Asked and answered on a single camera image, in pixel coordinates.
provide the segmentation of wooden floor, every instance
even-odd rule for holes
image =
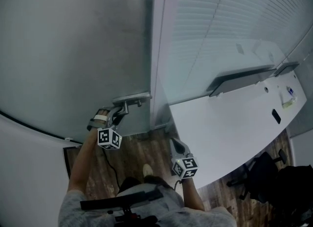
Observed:
[[[163,129],[155,130],[148,134],[140,134],[124,137],[119,151],[106,151],[109,162],[117,170],[118,180],[121,184],[126,177],[135,177],[140,181],[142,177],[142,166],[148,163],[153,168],[156,176],[162,177],[169,185],[174,187],[177,177],[171,175],[169,136]],[[288,157],[284,165],[278,162],[279,169],[292,165],[291,149],[286,131],[283,131],[262,152],[267,151],[273,158],[277,157],[279,149],[283,149]],[[68,160],[69,170],[72,169],[79,149],[71,148],[65,150],[65,158]],[[198,189],[199,195],[206,210],[218,206],[224,206],[235,217],[239,227],[266,227],[271,219],[272,208],[268,204],[261,204],[251,200],[249,195],[244,201],[239,199],[243,187],[227,187],[229,180],[238,178],[243,174],[240,167],[225,177]],[[103,151],[96,147],[89,182],[87,185],[87,198],[105,199],[116,196],[118,186],[115,173],[108,166]],[[176,191],[182,195],[181,186]]]

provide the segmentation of person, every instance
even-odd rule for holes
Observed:
[[[106,115],[107,111],[98,114]],[[123,211],[81,209],[80,202],[86,201],[85,192],[91,167],[92,153],[97,145],[97,129],[91,129],[84,142],[71,171],[68,190],[63,200],[58,223],[60,227],[113,227],[117,223],[116,216],[124,215]],[[160,227],[236,227],[233,216],[223,207],[204,211],[203,203],[197,193],[192,178],[184,179],[182,183],[183,197],[175,192],[162,178],[154,177],[153,170],[146,164],[143,167],[144,184],[135,178],[126,178],[120,187],[119,196],[136,192],[149,192],[157,189],[163,197],[152,200],[142,206],[131,207],[132,213],[140,215],[142,219],[156,216],[156,225]]]

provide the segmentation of cable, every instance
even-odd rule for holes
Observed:
[[[182,180],[177,180],[177,181],[176,181],[175,186],[174,186],[174,190],[175,190],[175,191],[176,191],[176,186],[177,186],[178,183],[181,184],[181,183],[182,183]]]
[[[119,186],[119,183],[118,183],[117,171],[116,171],[115,168],[110,164],[109,159],[108,159],[108,157],[107,157],[107,153],[105,152],[105,150],[104,150],[103,148],[101,148],[101,149],[102,149],[102,152],[103,152],[103,154],[104,154],[104,157],[106,158],[106,161],[107,161],[109,167],[110,167],[110,168],[114,171],[114,173],[115,173],[115,178],[116,178],[117,187],[118,187],[118,189],[120,189],[120,186]]]

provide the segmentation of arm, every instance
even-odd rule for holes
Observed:
[[[106,115],[107,111],[99,111],[99,114]],[[97,145],[97,138],[98,130],[95,128],[91,129],[73,165],[67,191],[80,190],[85,194],[91,168],[92,153]]]
[[[192,178],[184,179],[182,181],[182,191],[184,194],[185,207],[204,211],[204,205],[199,194],[197,193]]]

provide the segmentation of door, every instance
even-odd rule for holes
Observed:
[[[152,0],[0,0],[0,110],[84,141],[112,99],[150,91]],[[150,129],[150,104],[120,133]]]

